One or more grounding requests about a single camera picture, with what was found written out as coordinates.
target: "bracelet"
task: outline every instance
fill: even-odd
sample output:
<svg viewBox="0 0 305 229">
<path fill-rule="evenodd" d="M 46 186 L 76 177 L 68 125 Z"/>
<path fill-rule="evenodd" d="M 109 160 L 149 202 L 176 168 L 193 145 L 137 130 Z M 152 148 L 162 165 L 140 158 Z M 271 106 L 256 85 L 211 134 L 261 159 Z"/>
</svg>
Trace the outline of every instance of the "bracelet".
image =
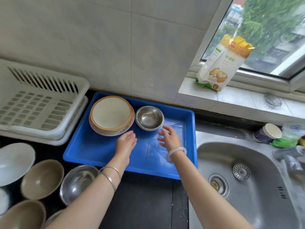
<svg viewBox="0 0 305 229">
<path fill-rule="evenodd" d="M 101 173 L 101 174 L 105 175 L 105 177 L 110 181 L 110 183 L 111 183 L 111 185 L 112 185 L 112 187 L 113 187 L 113 190 L 114 190 L 114 192 L 115 192 L 115 191 L 116 191 L 116 188 L 115 188 L 115 185 L 114 185 L 114 183 L 113 183 L 111 177 L 109 177 L 109 176 L 108 176 L 107 174 L 105 174 L 105 173 Z"/>
<path fill-rule="evenodd" d="M 105 166 L 105 167 L 103 167 L 103 168 L 101 168 L 100 170 L 99 170 L 99 173 L 103 170 L 103 169 L 105 169 L 105 168 L 111 168 L 111 169 L 114 169 L 116 172 L 117 172 L 117 174 L 119 175 L 119 178 L 120 178 L 120 182 L 121 182 L 121 176 L 120 176 L 120 173 L 119 173 L 119 171 L 118 171 L 118 169 L 117 168 L 114 168 L 114 167 L 111 167 L 111 166 Z"/>
<path fill-rule="evenodd" d="M 169 163 L 173 163 L 171 160 L 170 160 L 170 156 L 178 151 L 178 150 L 182 150 L 183 153 L 186 155 L 187 154 L 187 151 L 186 151 L 186 148 L 185 147 L 178 147 L 178 148 L 175 148 L 175 149 L 172 149 L 171 151 L 168 152 L 167 156 L 166 156 L 166 160 L 169 162 Z"/>
</svg>

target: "sink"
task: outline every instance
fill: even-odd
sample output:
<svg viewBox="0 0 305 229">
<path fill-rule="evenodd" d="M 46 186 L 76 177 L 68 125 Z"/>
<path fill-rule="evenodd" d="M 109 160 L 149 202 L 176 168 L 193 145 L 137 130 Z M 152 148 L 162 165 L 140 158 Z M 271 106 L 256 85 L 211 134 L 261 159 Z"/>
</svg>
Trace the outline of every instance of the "sink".
<svg viewBox="0 0 305 229">
<path fill-rule="evenodd" d="M 304 206 L 293 204 L 292 184 L 272 146 L 198 131 L 196 140 L 198 170 L 254 228 L 303 228 Z M 189 228 L 202 228 L 190 202 Z"/>
</svg>

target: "silver bangle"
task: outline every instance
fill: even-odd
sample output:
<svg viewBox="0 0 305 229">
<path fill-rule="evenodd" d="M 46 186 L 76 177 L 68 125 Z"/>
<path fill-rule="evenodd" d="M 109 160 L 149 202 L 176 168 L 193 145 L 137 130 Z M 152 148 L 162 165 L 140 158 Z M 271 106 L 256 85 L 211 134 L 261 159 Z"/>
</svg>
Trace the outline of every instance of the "silver bangle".
<svg viewBox="0 0 305 229">
<path fill-rule="evenodd" d="M 111 183 L 111 185 L 112 185 L 112 187 L 113 187 L 113 190 L 114 190 L 114 192 L 115 192 L 115 191 L 116 191 L 116 188 L 115 188 L 115 185 L 114 185 L 114 183 L 113 183 L 111 177 L 109 177 L 109 176 L 108 176 L 107 174 L 105 174 L 105 173 L 100 173 L 100 174 L 103 174 L 103 175 L 110 181 L 110 183 Z"/>
<path fill-rule="evenodd" d="M 120 173 L 119 173 L 119 171 L 118 171 L 118 169 L 117 168 L 114 168 L 114 167 L 111 167 L 111 166 L 105 166 L 105 167 L 103 167 L 103 168 L 101 168 L 100 170 L 99 170 L 99 173 L 103 170 L 103 169 L 105 169 L 105 168 L 111 168 L 111 169 L 114 169 L 116 172 L 117 172 L 117 174 L 119 175 L 119 178 L 120 178 L 120 182 L 121 182 L 121 176 L 120 176 Z"/>
</svg>

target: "tray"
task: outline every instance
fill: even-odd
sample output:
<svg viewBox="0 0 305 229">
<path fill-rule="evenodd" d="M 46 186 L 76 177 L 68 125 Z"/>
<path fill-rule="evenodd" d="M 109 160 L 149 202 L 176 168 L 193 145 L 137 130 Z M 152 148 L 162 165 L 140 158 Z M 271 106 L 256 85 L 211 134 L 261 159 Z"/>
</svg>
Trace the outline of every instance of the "tray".
<svg viewBox="0 0 305 229">
<path fill-rule="evenodd" d="M 112 137 L 99 135 L 90 127 L 88 120 L 93 104 L 105 96 L 120 95 L 106 92 L 96 92 L 94 94 L 63 154 L 65 161 L 102 167 L 113 157 L 115 142 L 120 135 Z M 198 168 L 195 115 L 192 110 L 126 96 L 120 97 L 126 99 L 135 112 L 144 105 L 153 105 L 159 108 L 164 114 L 164 125 L 172 127 L 177 132 L 181 146 L 187 149 L 188 158 Z M 167 151 L 159 145 L 157 140 L 158 130 L 145 131 L 136 122 L 133 123 L 129 130 L 134 131 L 138 141 L 130 155 L 130 162 L 126 171 L 180 180 L 175 165 L 166 161 Z"/>
</svg>

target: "purple paper cup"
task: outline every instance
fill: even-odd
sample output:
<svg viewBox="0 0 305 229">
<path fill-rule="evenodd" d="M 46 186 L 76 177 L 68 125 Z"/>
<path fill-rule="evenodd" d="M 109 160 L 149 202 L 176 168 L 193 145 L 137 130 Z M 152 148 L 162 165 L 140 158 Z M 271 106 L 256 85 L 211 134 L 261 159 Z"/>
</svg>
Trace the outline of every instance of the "purple paper cup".
<svg viewBox="0 0 305 229">
<path fill-rule="evenodd" d="M 253 137 L 257 142 L 266 142 L 281 138 L 282 132 L 276 125 L 267 123 L 260 130 L 254 132 Z"/>
</svg>

